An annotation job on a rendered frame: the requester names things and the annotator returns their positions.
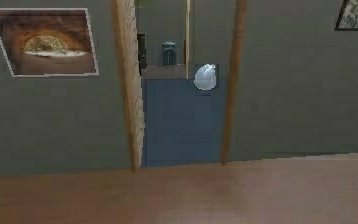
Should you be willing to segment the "dark teal bin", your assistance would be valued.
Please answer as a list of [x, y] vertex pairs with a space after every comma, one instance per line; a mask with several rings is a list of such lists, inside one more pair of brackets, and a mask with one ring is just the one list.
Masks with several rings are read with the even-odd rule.
[[174, 42], [164, 42], [162, 44], [162, 58], [164, 65], [177, 64], [176, 44]]

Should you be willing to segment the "light wooden room door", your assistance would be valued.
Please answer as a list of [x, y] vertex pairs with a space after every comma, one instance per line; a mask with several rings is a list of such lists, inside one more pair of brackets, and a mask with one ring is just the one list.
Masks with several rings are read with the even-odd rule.
[[145, 119], [134, 0], [110, 0], [131, 170], [142, 164]]

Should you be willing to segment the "black tall cabinet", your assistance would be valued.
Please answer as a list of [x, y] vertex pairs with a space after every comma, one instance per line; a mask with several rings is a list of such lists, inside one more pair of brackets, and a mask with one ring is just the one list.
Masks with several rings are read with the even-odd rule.
[[146, 62], [146, 34], [140, 32], [137, 34], [138, 40], [138, 60], [139, 60], [139, 72], [147, 67]]

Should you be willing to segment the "white round bag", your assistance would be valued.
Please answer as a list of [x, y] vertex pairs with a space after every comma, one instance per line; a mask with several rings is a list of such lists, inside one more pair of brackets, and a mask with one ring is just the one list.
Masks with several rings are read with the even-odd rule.
[[198, 89], [203, 91], [210, 91], [215, 88], [216, 83], [217, 77], [215, 64], [205, 64], [197, 70], [195, 74], [194, 85]]

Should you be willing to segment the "brown framed wall picture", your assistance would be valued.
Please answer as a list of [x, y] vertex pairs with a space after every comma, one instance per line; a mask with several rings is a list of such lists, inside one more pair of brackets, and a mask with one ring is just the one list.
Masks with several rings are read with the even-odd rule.
[[0, 47], [13, 77], [99, 74], [86, 8], [0, 8]]

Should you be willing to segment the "black framed leafy picture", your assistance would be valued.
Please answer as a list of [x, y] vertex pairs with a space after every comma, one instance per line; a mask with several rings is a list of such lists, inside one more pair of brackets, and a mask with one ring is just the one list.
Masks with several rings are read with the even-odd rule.
[[343, 0], [335, 31], [358, 31], [358, 0]]

